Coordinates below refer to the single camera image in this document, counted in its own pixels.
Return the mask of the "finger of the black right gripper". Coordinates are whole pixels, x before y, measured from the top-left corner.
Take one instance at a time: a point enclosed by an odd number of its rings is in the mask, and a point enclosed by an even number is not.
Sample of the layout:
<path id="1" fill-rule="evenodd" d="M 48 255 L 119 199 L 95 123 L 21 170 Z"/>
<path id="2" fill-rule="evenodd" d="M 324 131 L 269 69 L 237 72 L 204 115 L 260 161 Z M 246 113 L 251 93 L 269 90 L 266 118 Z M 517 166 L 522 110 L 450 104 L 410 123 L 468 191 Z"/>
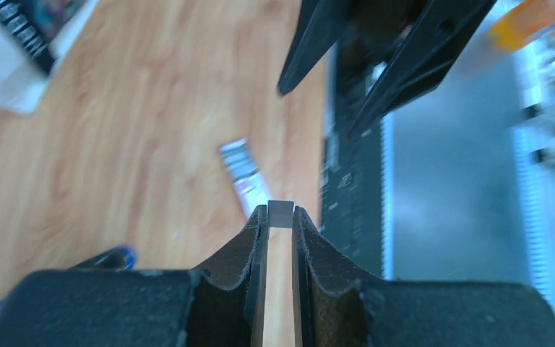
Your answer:
<path id="1" fill-rule="evenodd" d="M 303 0 L 296 30 L 277 83 L 281 96 L 291 93 L 337 42 L 348 26 L 349 0 Z"/>
<path id="2" fill-rule="evenodd" d="M 387 113 L 434 90 L 462 53 L 494 1 L 427 1 L 348 128 L 366 131 Z"/>

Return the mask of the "grey staple strip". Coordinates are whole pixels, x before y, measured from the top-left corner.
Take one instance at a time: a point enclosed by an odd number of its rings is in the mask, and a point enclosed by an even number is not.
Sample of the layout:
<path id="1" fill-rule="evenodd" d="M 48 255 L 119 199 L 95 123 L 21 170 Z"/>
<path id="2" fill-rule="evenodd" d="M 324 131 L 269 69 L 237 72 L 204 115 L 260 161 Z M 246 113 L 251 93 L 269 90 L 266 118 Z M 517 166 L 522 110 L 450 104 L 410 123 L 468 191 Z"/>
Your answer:
<path id="1" fill-rule="evenodd" d="M 267 202 L 268 226 L 270 228 L 292 228 L 294 201 L 269 200 Z"/>

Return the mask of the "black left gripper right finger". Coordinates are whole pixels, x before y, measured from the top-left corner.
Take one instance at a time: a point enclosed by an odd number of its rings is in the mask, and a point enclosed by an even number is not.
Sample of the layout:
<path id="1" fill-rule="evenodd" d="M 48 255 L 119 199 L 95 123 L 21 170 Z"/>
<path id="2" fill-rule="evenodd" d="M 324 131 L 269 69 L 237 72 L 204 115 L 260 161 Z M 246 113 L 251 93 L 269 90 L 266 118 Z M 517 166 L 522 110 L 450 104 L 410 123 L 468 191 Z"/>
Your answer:
<path id="1" fill-rule="evenodd" d="M 358 266 L 294 207 L 292 286 L 296 346 L 368 346 L 362 283 L 382 280 Z"/>

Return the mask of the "red white staple box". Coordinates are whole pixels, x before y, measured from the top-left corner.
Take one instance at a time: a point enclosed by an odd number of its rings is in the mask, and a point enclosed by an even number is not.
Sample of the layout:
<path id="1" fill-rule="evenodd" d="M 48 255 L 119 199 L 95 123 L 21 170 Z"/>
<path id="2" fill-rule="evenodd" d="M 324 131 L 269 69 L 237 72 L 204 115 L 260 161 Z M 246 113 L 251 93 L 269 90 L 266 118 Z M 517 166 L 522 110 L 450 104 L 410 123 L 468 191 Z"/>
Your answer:
<path id="1" fill-rule="evenodd" d="M 251 155 L 247 139 L 226 143 L 219 151 L 244 215 L 249 218 L 258 205 L 266 205 L 272 199 L 270 189 Z"/>

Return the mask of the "blue stapler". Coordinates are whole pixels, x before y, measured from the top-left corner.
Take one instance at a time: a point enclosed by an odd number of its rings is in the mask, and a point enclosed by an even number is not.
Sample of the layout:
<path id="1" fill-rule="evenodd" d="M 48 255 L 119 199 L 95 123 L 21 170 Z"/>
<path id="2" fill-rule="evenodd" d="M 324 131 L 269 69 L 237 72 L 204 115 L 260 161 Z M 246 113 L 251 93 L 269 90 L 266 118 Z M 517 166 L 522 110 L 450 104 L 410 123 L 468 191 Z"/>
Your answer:
<path id="1" fill-rule="evenodd" d="M 94 257 L 88 258 L 74 266 L 74 270 L 131 270 L 137 262 L 137 253 L 128 245 L 120 245 Z"/>

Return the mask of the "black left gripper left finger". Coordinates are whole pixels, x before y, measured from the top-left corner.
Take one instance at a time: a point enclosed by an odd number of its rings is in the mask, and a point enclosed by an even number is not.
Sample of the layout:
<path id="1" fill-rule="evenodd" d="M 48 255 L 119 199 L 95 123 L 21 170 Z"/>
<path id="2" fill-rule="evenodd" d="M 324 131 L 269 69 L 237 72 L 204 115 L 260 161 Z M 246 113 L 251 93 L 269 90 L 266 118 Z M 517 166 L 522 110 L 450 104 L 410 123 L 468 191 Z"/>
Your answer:
<path id="1" fill-rule="evenodd" d="M 268 209 L 256 207 L 239 233 L 195 268 L 192 346 L 261 346 L 267 282 Z"/>

